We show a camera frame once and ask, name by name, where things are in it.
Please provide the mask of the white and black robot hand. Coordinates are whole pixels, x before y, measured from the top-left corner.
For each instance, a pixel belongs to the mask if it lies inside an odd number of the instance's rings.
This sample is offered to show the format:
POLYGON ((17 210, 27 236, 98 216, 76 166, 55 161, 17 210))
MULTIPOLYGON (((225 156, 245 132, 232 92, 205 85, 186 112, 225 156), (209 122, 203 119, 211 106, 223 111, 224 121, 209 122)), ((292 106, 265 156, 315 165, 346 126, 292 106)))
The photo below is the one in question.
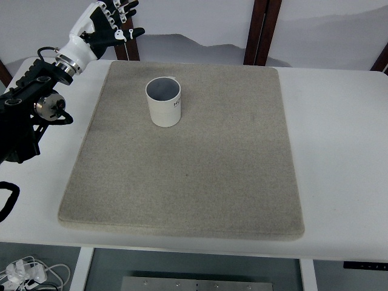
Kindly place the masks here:
POLYGON ((136 14, 138 1, 96 1, 90 4, 69 33, 69 42, 56 54, 56 66, 73 74, 100 59, 108 47, 143 35, 143 28, 123 28, 136 14))

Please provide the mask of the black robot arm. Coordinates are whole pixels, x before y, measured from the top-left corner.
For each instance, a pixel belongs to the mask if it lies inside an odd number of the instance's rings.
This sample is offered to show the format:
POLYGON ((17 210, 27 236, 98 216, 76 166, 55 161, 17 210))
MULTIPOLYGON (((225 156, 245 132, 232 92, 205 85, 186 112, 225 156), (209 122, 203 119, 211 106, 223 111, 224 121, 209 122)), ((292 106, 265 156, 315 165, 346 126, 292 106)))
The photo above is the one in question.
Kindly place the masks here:
POLYGON ((39 58, 16 81, 16 87, 1 95, 1 162, 19 164, 40 154, 39 142, 50 125, 68 125, 73 117, 65 110, 65 99, 54 87, 69 85, 75 71, 55 62, 48 63, 38 49, 39 58))

